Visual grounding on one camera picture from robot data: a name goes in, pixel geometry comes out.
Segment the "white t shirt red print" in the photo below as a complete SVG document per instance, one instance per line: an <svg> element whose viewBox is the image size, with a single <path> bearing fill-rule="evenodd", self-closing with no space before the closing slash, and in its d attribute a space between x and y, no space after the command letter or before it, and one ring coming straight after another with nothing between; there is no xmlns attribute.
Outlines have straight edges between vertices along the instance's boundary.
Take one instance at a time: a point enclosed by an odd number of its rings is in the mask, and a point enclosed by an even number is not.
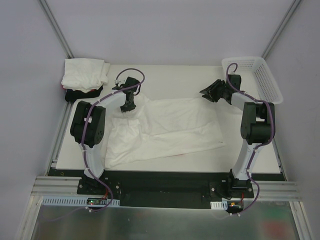
<svg viewBox="0 0 320 240"><path fill-rule="evenodd" d="M225 146L214 107L202 97L151 100L116 109L105 120L104 167L214 150Z"/></svg>

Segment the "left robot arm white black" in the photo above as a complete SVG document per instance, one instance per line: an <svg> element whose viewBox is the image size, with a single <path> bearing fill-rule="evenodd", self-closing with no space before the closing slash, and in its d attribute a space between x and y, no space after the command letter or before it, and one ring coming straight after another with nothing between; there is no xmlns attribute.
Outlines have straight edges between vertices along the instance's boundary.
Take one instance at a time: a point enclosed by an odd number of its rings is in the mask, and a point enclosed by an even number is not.
<svg viewBox="0 0 320 240"><path fill-rule="evenodd" d="M134 97L140 92L141 84L137 79L128 77L123 84L116 85L111 93L96 102L82 100L76 106L70 134L82 151L84 175L91 178L88 188L96 195L102 194L106 188L105 181L100 179L104 172L101 148L106 118L115 110L134 110Z"/></svg>

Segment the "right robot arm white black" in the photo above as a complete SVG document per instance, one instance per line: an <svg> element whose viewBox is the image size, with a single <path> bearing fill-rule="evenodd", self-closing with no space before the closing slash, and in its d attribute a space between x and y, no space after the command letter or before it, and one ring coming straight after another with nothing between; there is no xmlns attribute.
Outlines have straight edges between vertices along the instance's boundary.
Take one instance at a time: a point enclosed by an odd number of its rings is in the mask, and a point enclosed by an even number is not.
<svg viewBox="0 0 320 240"><path fill-rule="evenodd" d="M217 79L199 93L206 100L217 103L224 99L242 111L240 135L242 147L231 169L232 181L225 184L225 192L230 197L237 197L243 191L239 181L247 181L252 176L252 167L261 149L268 145L275 135L275 108L273 103L255 99L240 90L242 78L238 74L228 74L226 80Z"/></svg>

